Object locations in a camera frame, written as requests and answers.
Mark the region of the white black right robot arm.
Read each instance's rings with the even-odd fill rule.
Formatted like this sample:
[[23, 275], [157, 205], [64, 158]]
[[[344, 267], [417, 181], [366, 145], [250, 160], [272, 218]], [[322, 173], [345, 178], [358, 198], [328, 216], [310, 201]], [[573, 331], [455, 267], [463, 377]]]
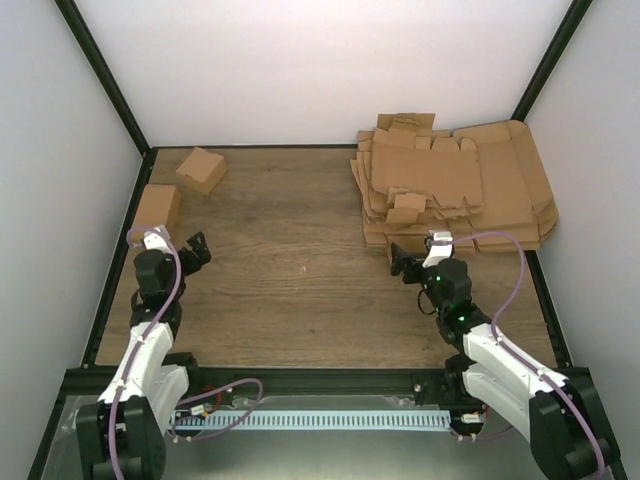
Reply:
[[472, 299], [466, 262], [454, 240], [435, 232], [422, 255], [391, 243], [390, 272], [417, 284], [431, 305], [443, 339], [457, 350], [444, 389], [458, 403], [473, 398], [498, 413], [530, 446], [548, 479], [601, 475], [621, 452], [588, 373], [553, 370], [511, 341]]

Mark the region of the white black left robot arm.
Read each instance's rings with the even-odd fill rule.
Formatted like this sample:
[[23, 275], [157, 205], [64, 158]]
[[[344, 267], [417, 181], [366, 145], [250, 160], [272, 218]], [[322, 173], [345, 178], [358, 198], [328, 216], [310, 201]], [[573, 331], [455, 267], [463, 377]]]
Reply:
[[129, 340], [116, 373], [75, 418], [85, 479], [159, 479], [164, 436], [178, 401], [196, 402], [204, 379], [188, 352], [173, 353], [187, 276], [210, 262], [204, 233], [176, 249], [164, 226], [140, 228], [134, 259], [138, 288], [131, 297]]

